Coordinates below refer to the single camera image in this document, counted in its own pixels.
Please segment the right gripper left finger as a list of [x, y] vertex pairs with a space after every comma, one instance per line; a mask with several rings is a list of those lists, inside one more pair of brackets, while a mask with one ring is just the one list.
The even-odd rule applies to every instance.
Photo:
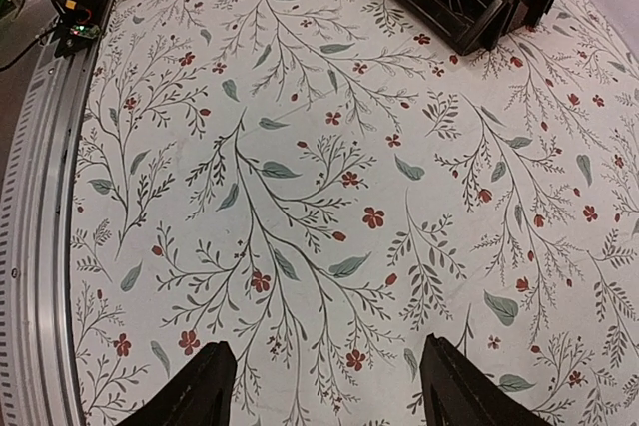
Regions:
[[207, 343], [121, 426], [227, 426], [237, 372], [228, 342]]

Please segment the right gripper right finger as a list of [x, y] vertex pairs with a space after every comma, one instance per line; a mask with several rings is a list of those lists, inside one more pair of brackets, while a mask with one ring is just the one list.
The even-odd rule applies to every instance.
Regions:
[[502, 392], [444, 337], [426, 337], [419, 371], [428, 425], [547, 423]]

